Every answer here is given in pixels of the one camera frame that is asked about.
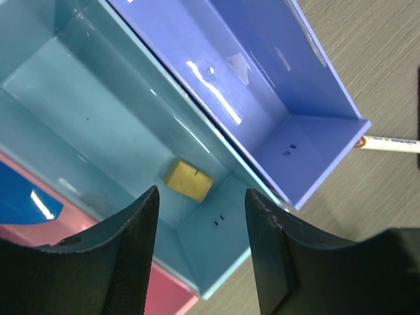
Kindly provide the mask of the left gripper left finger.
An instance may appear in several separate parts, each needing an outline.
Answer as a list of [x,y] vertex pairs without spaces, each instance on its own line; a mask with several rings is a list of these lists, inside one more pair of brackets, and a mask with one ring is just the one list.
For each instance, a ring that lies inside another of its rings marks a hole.
[[150,187],[56,245],[1,240],[2,314],[142,314],[159,215]]

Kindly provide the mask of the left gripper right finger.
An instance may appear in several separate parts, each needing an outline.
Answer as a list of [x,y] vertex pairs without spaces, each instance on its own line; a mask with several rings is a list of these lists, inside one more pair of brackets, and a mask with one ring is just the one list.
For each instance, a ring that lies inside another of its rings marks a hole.
[[419,230],[355,242],[249,189],[245,214],[261,314],[418,314]]

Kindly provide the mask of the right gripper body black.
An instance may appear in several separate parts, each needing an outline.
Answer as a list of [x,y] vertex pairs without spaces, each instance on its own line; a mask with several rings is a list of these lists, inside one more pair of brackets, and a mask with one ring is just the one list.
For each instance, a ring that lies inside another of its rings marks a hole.
[[[420,141],[420,67],[417,69],[417,139]],[[420,154],[417,154],[417,168],[420,169]]]

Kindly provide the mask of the pink bin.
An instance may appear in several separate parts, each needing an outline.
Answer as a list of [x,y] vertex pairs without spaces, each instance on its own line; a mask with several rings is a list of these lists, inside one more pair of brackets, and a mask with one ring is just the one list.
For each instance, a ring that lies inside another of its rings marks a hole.
[[[52,245],[97,223],[96,219],[11,157],[2,153],[1,162],[63,204],[60,216],[49,222],[29,225],[2,224],[2,238],[28,246]],[[198,296],[193,289],[157,263],[152,263],[145,314],[185,314],[197,301]]]

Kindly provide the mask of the white marker red cap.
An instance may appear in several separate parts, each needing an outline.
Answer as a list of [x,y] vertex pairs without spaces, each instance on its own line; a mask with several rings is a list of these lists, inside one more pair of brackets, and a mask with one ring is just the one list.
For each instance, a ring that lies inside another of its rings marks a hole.
[[363,136],[354,146],[366,150],[381,150],[419,154],[419,141],[381,136]]

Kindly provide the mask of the blue pencil sharpener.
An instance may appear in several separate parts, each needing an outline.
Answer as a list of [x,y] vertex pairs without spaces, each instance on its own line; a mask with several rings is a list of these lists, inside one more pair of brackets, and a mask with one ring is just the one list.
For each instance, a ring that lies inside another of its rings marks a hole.
[[40,224],[57,219],[63,204],[17,173],[1,164],[1,223]]

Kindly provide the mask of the tan eraser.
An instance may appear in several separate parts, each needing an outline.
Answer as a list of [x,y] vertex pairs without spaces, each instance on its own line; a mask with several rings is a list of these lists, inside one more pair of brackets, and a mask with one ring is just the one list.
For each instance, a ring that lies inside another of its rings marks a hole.
[[205,199],[213,183],[212,177],[181,159],[174,162],[165,177],[168,188],[198,202]]

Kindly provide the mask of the purple bin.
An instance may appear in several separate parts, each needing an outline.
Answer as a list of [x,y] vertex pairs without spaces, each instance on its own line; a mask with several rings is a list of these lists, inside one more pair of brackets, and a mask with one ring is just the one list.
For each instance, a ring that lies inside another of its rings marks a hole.
[[112,1],[285,202],[370,128],[296,1]]

